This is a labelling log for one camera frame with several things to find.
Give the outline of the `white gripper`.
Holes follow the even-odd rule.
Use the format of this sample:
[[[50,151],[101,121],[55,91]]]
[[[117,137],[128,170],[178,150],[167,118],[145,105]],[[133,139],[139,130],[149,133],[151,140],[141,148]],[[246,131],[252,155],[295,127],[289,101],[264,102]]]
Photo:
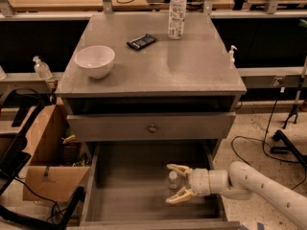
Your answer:
[[[228,186],[228,173],[226,170],[194,169],[177,164],[168,164],[167,168],[183,177],[188,176],[190,189],[182,187],[174,195],[166,199],[168,204],[174,205],[188,201],[193,196],[209,196],[221,194]]]

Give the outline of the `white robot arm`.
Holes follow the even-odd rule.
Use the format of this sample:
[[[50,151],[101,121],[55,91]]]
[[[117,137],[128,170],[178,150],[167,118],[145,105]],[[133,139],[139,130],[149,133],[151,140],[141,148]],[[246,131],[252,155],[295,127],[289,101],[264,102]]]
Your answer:
[[[168,164],[167,168],[170,170],[169,187],[176,190],[166,199],[168,204],[214,194],[234,200],[248,200],[257,194],[299,230],[307,230],[307,198],[244,162],[232,162],[228,170],[191,169],[177,164]]]

